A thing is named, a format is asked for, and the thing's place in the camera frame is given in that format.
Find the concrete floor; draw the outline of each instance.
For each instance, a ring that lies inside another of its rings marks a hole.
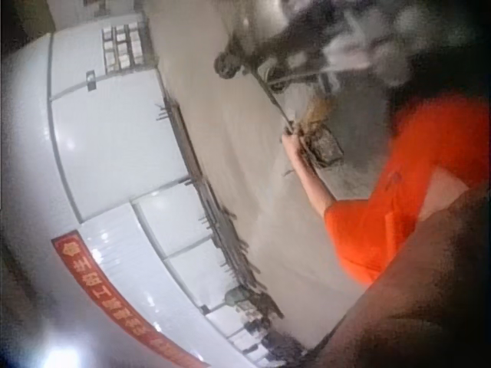
[[[275,3],[262,2],[273,9],[264,35],[282,26]],[[181,106],[199,164],[219,201],[237,215],[249,259],[261,270],[258,279],[285,314],[278,328],[313,347],[363,288],[340,269],[298,178],[282,175],[289,164],[279,143],[278,111],[252,77],[227,81],[213,70],[233,14],[220,14],[211,0],[147,0],[145,11],[159,69]],[[281,96],[288,114],[300,117],[310,93],[290,87]],[[387,146],[385,110],[384,92],[367,78],[339,96],[329,126],[345,161],[321,173],[338,198],[369,196]]]

